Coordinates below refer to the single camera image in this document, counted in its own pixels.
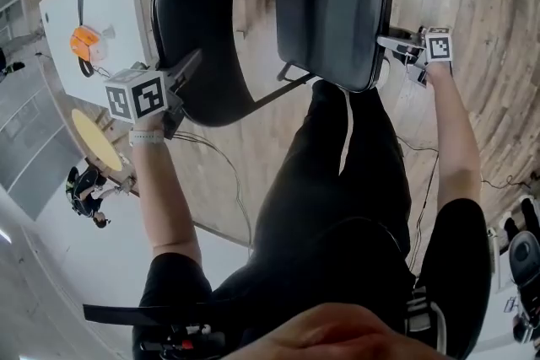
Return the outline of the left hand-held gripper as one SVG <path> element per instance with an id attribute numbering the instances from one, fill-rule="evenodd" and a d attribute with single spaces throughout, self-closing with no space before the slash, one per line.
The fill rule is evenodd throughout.
<path id="1" fill-rule="evenodd" d="M 136 124 L 162 114 L 164 136 L 172 139 L 184 119 L 181 98 L 175 92 L 189 81 L 202 62 L 196 49 L 163 71 L 155 65 L 135 62 L 104 81 L 105 96 L 112 118 Z"/>

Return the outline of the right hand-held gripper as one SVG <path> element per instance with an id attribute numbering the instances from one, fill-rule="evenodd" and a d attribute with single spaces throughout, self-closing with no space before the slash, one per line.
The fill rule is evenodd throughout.
<path id="1" fill-rule="evenodd" d="M 396 53 L 406 54 L 408 79 L 422 87 L 427 84 L 427 66 L 434 62 L 452 63 L 451 29 L 422 27 L 417 31 L 398 27 L 389 28 L 389 36 L 378 35 L 379 46 Z"/>

